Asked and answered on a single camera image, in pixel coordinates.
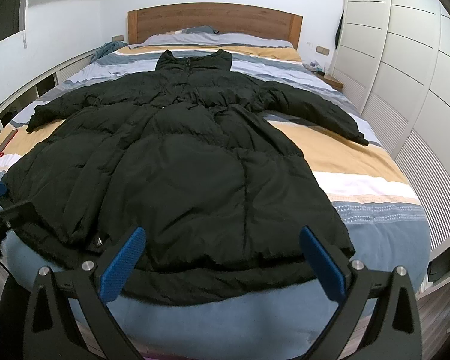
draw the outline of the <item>jacket collar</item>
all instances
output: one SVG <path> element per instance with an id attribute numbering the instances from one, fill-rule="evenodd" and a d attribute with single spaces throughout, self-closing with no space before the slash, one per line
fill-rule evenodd
<path id="1" fill-rule="evenodd" d="M 164 69 L 218 69 L 229 71 L 232 66 L 232 55 L 225 50 L 218 50 L 206 56 L 191 56 L 188 58 L 176 58 L 170 50 L 166 50 L 159 58 L 155 70 Z"/>

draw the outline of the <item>bedside table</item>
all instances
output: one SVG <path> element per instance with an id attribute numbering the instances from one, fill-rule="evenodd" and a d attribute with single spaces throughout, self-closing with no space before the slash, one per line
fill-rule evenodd
<path id="1" fill-rule="evenodd" d="M 324 81 L 325 83 L 327 83 L 328 85 L 330 85 L 333 89 L 335 89 L 336 91 L 341 92 L 344 85 L 337 79 L 334 79 L 332 76 L 330 76 L 329 74 L 325 74 L 324 76 L 320 76 L 317 73 L 313 73 L 314 76 L 317 76 L 318 78 L 320 78 L 322 81 Z"/>

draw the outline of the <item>bed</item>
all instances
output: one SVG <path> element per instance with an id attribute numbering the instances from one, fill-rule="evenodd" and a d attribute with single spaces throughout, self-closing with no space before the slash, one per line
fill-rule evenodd
<path id="1" fill-rule="evenodd" d="M 309 73 L 296 51 L 302 18 L 286 12 L 238 4 L 193 3 L 139 9 L 128 13 L 132 45 L 102 57 L 33 102 L 4 128 L 18 133 L 0 158 L 0 178 L 62 121 L 31 134 L 26 127 L 36 105 L 65 92 L 125 74 L 155 69 L 159 56 L 205 56 L 220 48 L 232 53 L 232 70 L 261 80 L 276 80 L 317 93 L 357 122 L 370 142 L 361 146 L 306 120 L 278 112 L 263 117 L 303 151 L 320 187 L 345 223 L 355 246 L 354 259 L 371 269 L 407 267 L 414 289 L 423 280 L 430 254 L 425 212 L 407 178 L 382 148 L 370 125 L 342 93 Z M 214 33 L 175 33 L 209 25 Z M 23 287 L 32 287 L 46 261 L 13 232 L 3 244 L 8 268 Z M 84 316 L 75 301 L 76 319 Z M 317 280 L 300 285 L 195 306 L 164 306 L 120 296 L 108 304 L 124 332 L 144 353 L 164 351 L 192 359 L 290 359 L 307 351 L 335 311 Z M 370 315 L 369 301 L 363 316 Z"/>

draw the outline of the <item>mattress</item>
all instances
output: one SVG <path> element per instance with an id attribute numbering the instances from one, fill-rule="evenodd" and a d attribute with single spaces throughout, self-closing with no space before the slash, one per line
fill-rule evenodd
<path id="1" fill-rule="evenodd" d="M 310 74 L 296 50 L 283 40 L 243 34 L 167 34 L 104 56 L 30 104 L 5 127 L 0 143 L 11 130 L 19 131 L 0 158 L 0 178 L 62 122 L 55 121 L 27 134 L 25 130 L 36 105 L 78 87 L 154 70 L 159 56 L 167 49 L 174 56 L 184 57 L 204 56 L 219 48 L 232 53 L 233 71 L 317 93 L 355 119 L 370 142 L 367 147 L 294 116 L 262 115 L 303 151 L 319 186 L 347 226 L 356 249 L 353 258 L 361 259 L 370 269 L 384 271 L 403 265 L 417 290 L 430 254 L 430 228 L 418 197 L 353 104 Z M 3 250 L 8 268 L 25 288 L 32 288 L 41 266 L 60 270 L 13 232 L 8 233 Z M 76 319 L 86 324 L 78 303 L 71 303 Z M 194 306 L 163 306 L 120 296 L 108 307 L 132 340 L 169 353 L 204 360 L 279 360 L 306 352 L 331 318 L 336 304 L 327 299 L 318 281 L 312 280 Z M 373 301 L 369 301 L 363 315 L 372 309 Z"/>

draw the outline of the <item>wooden floor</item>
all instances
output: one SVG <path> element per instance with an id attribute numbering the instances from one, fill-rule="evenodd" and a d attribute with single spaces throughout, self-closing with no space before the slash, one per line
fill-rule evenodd
<path id="1" fill-rule="evenodd" d="M 7 272 L 0 266 L 0 295 L 7 276 Z M 417 304 L 423 337 L 423 360 L 430 360 L 450 334 L 450 283 L 419 299 Z M 355 352 L 369 321 L 370 317 L 366 317 L 358 322 L 340 358 L 344 358 Z M 90 351 L 103 356 L 91 331 L 80 324 L 79 328 Z M 145 358 L 163 360 L 183 359 L 173 355 L 166 355 L 163 350 L 158 348 L 152 348 L 136 342 L 133 344 Z"/>

